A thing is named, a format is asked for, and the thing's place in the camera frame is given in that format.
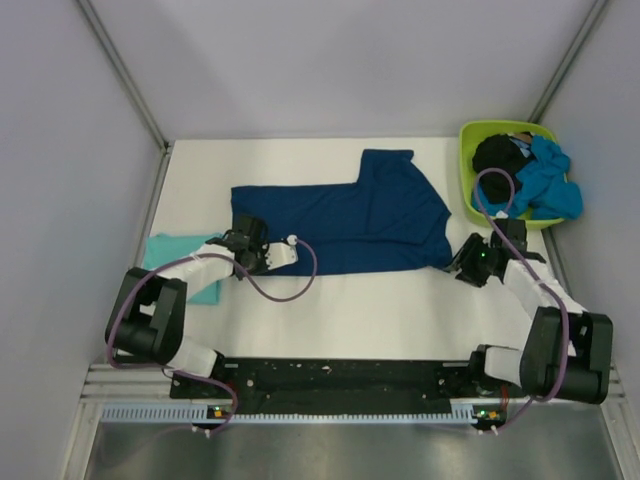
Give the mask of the dark blue printed t-shirt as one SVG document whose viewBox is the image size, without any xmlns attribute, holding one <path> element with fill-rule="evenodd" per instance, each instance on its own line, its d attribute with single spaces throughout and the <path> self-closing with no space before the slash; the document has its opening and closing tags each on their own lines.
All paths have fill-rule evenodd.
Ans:
<svg viewBox="0 0 640 480">
<path fill-rule="evenodd" d="M 366 149 L 353 183 L 234 187 L 232 213 L 265 221 L 271 242 L 290 234 L 305 241 L 277 276 L 442 269 L 453 258 L 451 213 L 413 157 Z"/>
</svg>

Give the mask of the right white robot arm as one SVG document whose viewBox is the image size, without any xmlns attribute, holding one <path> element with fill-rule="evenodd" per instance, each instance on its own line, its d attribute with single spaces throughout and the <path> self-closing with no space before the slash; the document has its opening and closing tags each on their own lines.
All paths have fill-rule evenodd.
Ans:
<svg viewBox="0 0 640 480">
<path fill-rule="evenodd" d="M 490 237 L 471 234 L 446 272 L 483 287 L 495 277 L 531 319 L 523 348 L 480 345 L 466 380 L 487 396 L 503 382 L 537 400 L 600 404 L 608 395 L 613 323 L 571 298 L 544 257 L 529 250 L 526 224 L 499 218 Z"/>
</svg>

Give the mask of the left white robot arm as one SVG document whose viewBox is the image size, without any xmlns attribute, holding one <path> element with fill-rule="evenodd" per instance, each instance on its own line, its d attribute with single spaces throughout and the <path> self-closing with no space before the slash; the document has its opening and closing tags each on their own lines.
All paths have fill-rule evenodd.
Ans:
<svg viewBox="0 0 640 480">
<path fill-rule="evenodd" d="M 117 368 L 164 366 L 192 376 L 205 396 L 226 387 L 219 354 L 184 333 L 187 301 L 233 275 L 264 273 L 268 252 L 265 221 L 241 215 L 222 236 L 151 270 L 130 269 L 123 279 L 105 331 L 107 358 Z"/>
</svg>

